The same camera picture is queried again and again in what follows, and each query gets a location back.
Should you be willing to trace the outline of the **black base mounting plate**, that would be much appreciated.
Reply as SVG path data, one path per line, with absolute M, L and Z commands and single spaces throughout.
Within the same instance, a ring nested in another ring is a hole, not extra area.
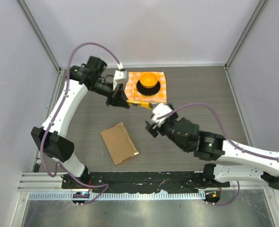
M 171 172 L 91 172 L 84 182 L 98 186 L 108 184 L 107 193 L 167 193 L 197 192 L 206 188 L 228 188 L 230 183 L 218 183 L 194 171 Z

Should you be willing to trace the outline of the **black round plate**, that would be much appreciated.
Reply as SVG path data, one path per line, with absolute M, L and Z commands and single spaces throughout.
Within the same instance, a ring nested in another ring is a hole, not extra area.
M 153 96 L 160 91 L 160 88 L 161 88 L 161 85 L 160 85 L 159 81 L 152 88 L 144 87 L 139 80 L 136 84 L 136 89 L 138 90 L 139 93 L 141 93 L 144 96 Z

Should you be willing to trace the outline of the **yellow utility knife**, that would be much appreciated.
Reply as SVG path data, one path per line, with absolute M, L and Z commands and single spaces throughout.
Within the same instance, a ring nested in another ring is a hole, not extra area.
M 127 103 L 132 106 L 140 106 L 149 110 L 153 109 L 153 105 L 150 102 L 127 100 Z

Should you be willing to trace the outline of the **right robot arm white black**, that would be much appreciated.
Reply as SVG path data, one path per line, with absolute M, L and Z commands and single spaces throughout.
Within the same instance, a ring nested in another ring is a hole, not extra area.
M 153 114 L 146 122 L 146 130 L 152 137 L 166 136 L 183 152 L 192 152 L 194 157 L 208 161 L 201 178 L 208 187 L 230 181 L 253 181 L 279 190 L 279 151 L 250 147 L 200 131 L 197 124 L 179 119 L 177 114 L 163 119 Z

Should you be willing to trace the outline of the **orange bowl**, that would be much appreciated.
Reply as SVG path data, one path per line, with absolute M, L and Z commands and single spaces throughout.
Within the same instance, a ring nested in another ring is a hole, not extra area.
M 156 86 L 158 78 L 153 72 L 145 72 L 141 74 L 139 81 L 144 88 L 153 88 Z

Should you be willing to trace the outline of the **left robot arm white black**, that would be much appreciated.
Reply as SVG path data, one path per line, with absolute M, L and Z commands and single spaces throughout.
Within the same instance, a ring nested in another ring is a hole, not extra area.
M 59 162 L 71 175 L 73 184 L 83 189 L 88 185 L 86 167 L 74 153 L 74 143 L 66 139 L 70 121 L 80 101 L 91 91 L 106 97 L 106 105 L 129 108 L 123 85 L 128 81 L 128 73 L 122 63 L 113 75 L 112 82 L 101 75 L 107 64 L 97 57 L 89 57 L 86 64 L 72 66 L 67 72 L 63 91 L 52 112 L 41 127 L 34 127 L 31 136 L 40 150 Z

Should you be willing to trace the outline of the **brown cardboard express box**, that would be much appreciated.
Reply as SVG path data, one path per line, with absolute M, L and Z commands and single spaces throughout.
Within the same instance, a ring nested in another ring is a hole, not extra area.
M 101 136 L 115 166 L 139 155 L 123 122 L 101 131 Z

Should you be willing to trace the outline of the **orange checkered cloth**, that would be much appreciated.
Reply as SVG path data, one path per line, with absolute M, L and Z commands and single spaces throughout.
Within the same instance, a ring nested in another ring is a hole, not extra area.
M 160 82 L 160 91 L 153 96 L 144 96 L 136 89 L 136 84 L 140 80 L 141 74 L 145 72 L 129 72 L 129 80 L 125 87 L 125 94 L 129 100 L 150 102 L 153 104 L 166 103 L 167 102 L 167 90 L 166 90 L 166 77 L 164 72 L 153 72 L 157 75 Z

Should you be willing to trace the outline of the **aluminium frame rail front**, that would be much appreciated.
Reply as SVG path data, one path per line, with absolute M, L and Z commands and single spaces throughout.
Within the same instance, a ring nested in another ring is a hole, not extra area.
M 61 190 L 62 178 L 59 173 L 56 177 L 50 177 L 47 173 L 23 173 L 17 187 L 18 192 L 22 191 L 55 191 Z M 240 181 L 240 189 L 270 189 L 266 183 Z

